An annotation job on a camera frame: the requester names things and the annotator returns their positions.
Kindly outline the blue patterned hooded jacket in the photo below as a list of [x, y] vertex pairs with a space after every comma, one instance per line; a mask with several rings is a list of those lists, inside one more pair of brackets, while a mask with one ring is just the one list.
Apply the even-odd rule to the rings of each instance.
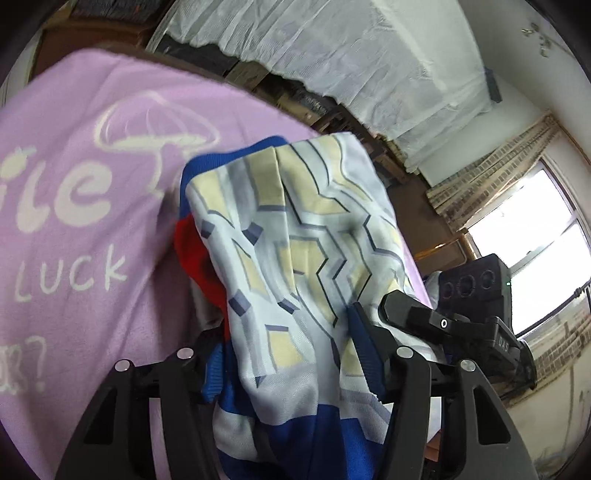
[[270, 137], [190, 160], [174, 234], [183, 270], [222, 314], [212, 431], [230, 479], [370, 479], [392, 408], [370, 392], [349, 306], [425, 301], [361, 143]]

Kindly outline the beige patterned window curtain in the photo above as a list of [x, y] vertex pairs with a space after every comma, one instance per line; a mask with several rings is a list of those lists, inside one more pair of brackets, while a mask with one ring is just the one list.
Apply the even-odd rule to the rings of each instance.
[[528, 174], [559, 132], [555, 116], [545, 114], [490, 154], [428, 190], [429, 203], [452, 231], [461, 230]]

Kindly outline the white lace curtain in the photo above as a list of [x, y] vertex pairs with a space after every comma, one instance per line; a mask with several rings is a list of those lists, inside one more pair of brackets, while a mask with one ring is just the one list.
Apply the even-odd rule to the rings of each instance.
[[334, 98], [394, 141], [410, 172], [492, 106], [456, 1], [176, 1], [148, 48], [164, 36], [213, 44]]

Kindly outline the purple smile blanket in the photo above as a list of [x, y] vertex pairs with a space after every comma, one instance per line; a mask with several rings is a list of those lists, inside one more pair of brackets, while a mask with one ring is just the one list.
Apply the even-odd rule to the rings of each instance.
[[221, 329], [174, 244], [195, 157], [321, 137], [245, 90], [103, 49], [1, 111], [1, 475], [57, 479], [117, 361]]

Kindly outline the window with white frame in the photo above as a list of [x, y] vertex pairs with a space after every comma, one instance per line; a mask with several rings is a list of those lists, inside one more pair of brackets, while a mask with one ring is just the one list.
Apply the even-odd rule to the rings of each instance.
[[512, 328], [531, 331], [590, 279], [590, 234], [583, 212], [548, 162], [537, 165], [471, 221], [479, 257], [510, 269]]

